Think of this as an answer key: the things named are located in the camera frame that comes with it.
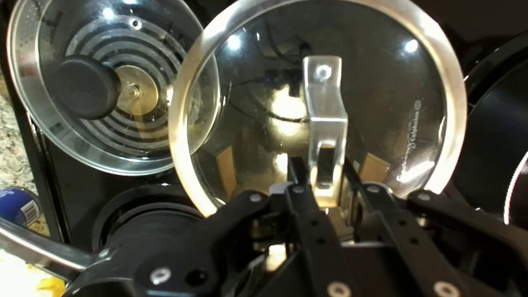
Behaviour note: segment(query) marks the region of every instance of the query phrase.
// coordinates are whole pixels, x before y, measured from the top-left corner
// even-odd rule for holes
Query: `lid knob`
[[[121,91],[117,74],[100,61],[71,55],[56,71],[54,99],[71,114],[83,119],[101,119],[114,110]]]

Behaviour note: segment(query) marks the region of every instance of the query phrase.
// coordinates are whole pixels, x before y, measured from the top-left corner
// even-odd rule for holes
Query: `glass pot lid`
[[[194,43],[169,111],[178,176],[204,215],[243,190],[267,193],[285,182],[289,156],[308,159],[313,119],[303,59],[321,55],[341,60],[344,155],[361,178],[401,197],[446,185],[464,137],[466,94],[435,21],[408,0],[242,0]],[[190,144],[203,136],[191,102],[206,91],[204,69],[213,64],[220,115],[192,153]]]
[[[38,127],[65,152],[105,172],[152,174],[173,166],[172,84],[202,31],[182,0],[21,0],[9,26],[11,75]],[[204,75],[215,92],[218,73]],[[200,92],[192,96],[217,105],[217,94]]]

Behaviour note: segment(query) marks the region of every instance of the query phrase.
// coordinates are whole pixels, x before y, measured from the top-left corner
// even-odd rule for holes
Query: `screw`
[[[100,258],[104,258],[104,257],[108,256],[108,254],[110,254],[110,250],[105,248],[99,253],[99,257]]]
[[[370,185],[366,188],[366,190],[371,193],[379,193],[380,187],[378,187],[377,185]]]
[[[315,78],[318,81],[325,81],[325,80],[329,79],[330,76],[332,76],[332,67],[330,67],[330,66],[328,66],[326,64],[319,65],[315,69]]]
[[[423,200],[423,201],[429,201],[431,200],[431,196],[425,193],[420,193],[418,194],[418,199]]]
[[[163,284],[171,278],[171,270],[167,267],[158,268],[150,274],[150,281],[155,284]]]
[[[352,297],[350,288],[342,282],[331,282],[326,288],[330,297]]]
[[[296,185],[294,188],[293,188],[293,192],[295,194],[302,194],[304,193],[304,188],[300,185]]]
[[[438,297],[460,297],[459,289],[448,282],[436,282],[433,286],[433,290],[438,295]]]
[[[259,195],[259,194],[251,194],[249,196],[249,201],[251,201],[251,202],[261,202],[262,201],[262,196]]]

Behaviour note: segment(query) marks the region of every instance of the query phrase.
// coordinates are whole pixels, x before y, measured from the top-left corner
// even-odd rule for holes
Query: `calphalon logo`
[[[405,155],[401,163],[401,174],[407,172],[407,159],[412,150],[416,148],[416,135],[418,134],[418,122],[420,120],[420,110],[422,109],[422,101],[416,100],[414,102],[414,117],[412,121],[409,122],[409,134],[407,136],[407,148],[405,150]]]

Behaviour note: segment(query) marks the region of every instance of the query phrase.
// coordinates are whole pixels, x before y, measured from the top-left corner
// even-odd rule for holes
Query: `metal handle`
[[[95,258],[2,218],[0,248],[67,282],[72,282]]]
[[[341,98],[340,57],[303,59],[304,93],[310,118],[308,170],[319,207],[338,206],[345,161],[348,114]]]

